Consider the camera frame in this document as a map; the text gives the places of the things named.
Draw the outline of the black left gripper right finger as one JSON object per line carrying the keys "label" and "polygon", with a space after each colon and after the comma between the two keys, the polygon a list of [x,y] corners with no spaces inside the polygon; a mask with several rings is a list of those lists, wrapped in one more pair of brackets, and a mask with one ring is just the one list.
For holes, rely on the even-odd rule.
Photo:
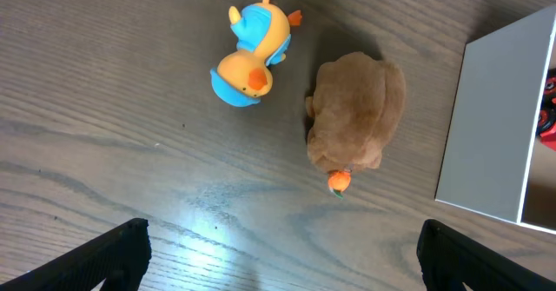
{"label": "black left gripper right finger", "polygon": [[428,291],[555,291],[554,281],[435,219],[423,223],[416,254]]}

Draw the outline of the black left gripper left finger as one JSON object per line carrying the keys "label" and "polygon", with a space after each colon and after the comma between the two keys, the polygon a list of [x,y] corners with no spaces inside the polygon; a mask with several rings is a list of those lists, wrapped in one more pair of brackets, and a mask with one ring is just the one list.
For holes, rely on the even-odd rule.
{"label": "black left gripper left finger", "polygon": [[131,219],[39,268],[1,285],[1,291],[137,291],[152,249],[149,223]]}

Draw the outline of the red toy car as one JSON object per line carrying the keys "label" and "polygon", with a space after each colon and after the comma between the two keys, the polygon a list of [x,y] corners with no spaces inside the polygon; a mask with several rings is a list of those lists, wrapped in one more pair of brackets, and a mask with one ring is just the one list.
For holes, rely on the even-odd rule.
{"label": "red toy car", "polygon": [[543,145],[555,150],[555,69],[547,72],[536,136]]}

